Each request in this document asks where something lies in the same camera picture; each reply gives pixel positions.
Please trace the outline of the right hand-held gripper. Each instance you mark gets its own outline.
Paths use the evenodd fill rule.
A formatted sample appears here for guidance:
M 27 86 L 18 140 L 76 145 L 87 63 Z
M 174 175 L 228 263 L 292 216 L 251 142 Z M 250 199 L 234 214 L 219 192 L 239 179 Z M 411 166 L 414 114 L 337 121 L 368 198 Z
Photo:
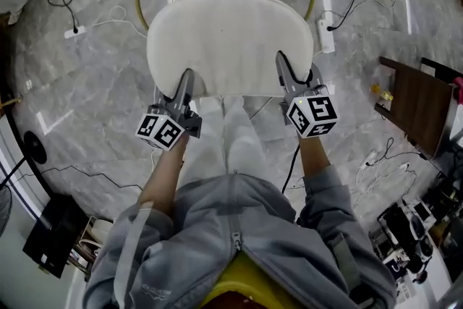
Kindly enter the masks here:
M 306 82 L 302 82 L 295 77 L 286 55 L 277 51 L 276 70 L 285 92 L 280 104 L 285 124 L 292 125 L 301 138 L 329 133 L 338 122 L 338 114 L 316 64 L 312 63 Z

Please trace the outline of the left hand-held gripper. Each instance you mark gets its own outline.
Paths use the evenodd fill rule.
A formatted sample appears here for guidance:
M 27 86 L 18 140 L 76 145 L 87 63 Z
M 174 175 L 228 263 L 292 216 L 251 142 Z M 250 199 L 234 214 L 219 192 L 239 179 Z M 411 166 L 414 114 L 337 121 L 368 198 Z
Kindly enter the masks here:
M 199 138 L 202 118 L 188 105 L 194 84 L 195 73 L 188 68 L 179 81 L 174 101 L 156 85 L 155 104 L 142 115 L 135 136 L 164 151 L 170 151 L 184 133 Z

